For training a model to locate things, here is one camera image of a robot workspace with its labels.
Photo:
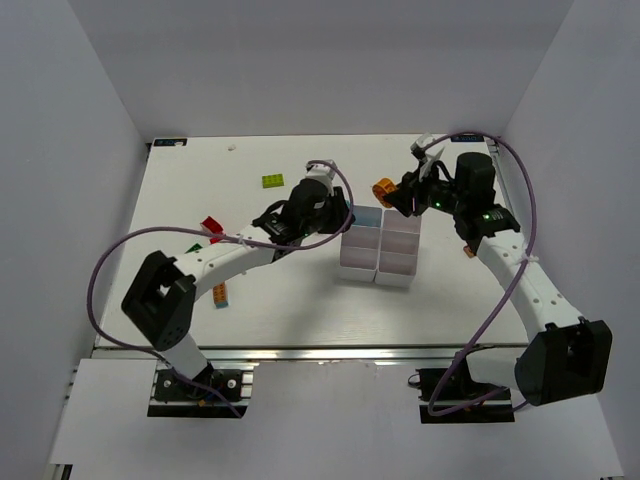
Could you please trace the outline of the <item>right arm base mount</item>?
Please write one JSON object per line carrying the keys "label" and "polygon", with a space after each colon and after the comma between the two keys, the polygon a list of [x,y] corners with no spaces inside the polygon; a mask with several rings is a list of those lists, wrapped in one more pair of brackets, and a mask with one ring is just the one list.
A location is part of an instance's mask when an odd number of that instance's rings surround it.
{"label": "right arm base mount", "polygon": [[[498,395],[476,402],[456,412],[433,416],[428,411],[428,404],[438,381],[446,372],[445,368],[417,369],[407,379],[409,388],[418,394],[418,406],[420,422],[425,425],[463,425],[463,424],[499,424],[513,423],[515,413],[511,393],[502,390]],[[434,402],[434,411],[456,407],[459,404],[471,401],[496,390],[491,384],[479,384],[473,382],[466,373],[454,374],[443,387],[441,393]]]}

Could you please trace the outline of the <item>brown lego brick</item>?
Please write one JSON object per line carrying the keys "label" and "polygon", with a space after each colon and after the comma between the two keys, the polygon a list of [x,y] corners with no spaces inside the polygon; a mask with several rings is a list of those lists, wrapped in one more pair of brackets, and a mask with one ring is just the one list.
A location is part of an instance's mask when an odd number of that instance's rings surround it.
{"label": "brown lego brick", "polygon": [[465,254],[467,255],[467,257],[469,258],[474,258],[476,255],[475,253],[471,250],[471,248],[468,245],[465,245],[463,248]]}
{"label": "brown lego brick", "polygon": [[226,283],[222,282],[212,289],[213,304],[216,309],[222,309],[229,306],[228,291]]}

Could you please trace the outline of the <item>orange round lego piece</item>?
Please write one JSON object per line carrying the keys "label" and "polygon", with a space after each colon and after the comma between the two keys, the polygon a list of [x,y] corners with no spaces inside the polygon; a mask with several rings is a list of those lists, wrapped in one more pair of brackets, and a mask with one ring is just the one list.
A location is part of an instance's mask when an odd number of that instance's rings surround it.
{"label": "orange round lego piece", "polygon": [[386,200],[386,196],[396,190],[396,184],[389,178],[382,178],[372,186],[374,197],[385,208],[392,208],[392,205]]}

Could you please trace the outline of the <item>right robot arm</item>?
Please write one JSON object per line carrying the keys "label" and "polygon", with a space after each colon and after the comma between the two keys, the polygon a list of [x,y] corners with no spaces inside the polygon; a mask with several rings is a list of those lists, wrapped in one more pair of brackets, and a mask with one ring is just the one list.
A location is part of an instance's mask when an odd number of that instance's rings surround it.
{"label": "right robot arm", "polygon": [[399,183],[382,179],[372,191],[406,217],[429,208],[451,215],[456,233],[494,275],[525,328],[524,348],[473,345],[456,356],[454,374],[464,391],[514,389],[533,406],[598,393],[613,334],[604,321],[587,320],[527,252],[519,223],[495,200],[494,182],[491,157],[471,152],[458,156],[453,173],[428,160]]}

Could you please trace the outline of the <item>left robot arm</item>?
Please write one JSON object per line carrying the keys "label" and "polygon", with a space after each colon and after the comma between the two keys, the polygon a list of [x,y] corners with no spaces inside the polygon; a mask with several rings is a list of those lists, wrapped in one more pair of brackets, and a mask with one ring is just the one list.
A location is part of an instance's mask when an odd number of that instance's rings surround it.
{"label": "left robot arm", "polygon": [[272,264],[310,235],[340,234],[353,223],[353,203],[340,187],[303,179],[240,233],[195,252],[143,261],[121,304],[123,313],[184,383],[204,389],[220,382],[189,333],[194,304],[215,286]]}

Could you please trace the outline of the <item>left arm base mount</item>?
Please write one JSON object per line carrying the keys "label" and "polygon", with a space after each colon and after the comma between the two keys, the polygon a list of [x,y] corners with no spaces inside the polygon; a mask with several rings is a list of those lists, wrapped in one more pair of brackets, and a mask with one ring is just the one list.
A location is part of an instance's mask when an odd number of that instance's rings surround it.
{"label": "left arm base mount", "polygon": [[180,380],[170,369],[155,372],[147,408],[151,418],[241,419],[253,387],[253,371],[216,369],[208,386]]}

